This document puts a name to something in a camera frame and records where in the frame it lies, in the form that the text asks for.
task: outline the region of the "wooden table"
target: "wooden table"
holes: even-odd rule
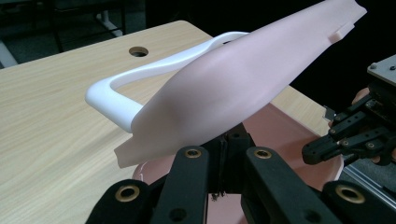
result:
[[[176,21],[0,70],[0,222],[84,223],[103,193],[134,171],[120,169],[113,152],[131,135],[88,106],[85,91],[99,79],[209,38]],[[144,47],[148,55],[134,57],[132,47]],[[120,91],[144,104],[170,76]],[[273,104],[326,133],[324,108],[293,88]]]

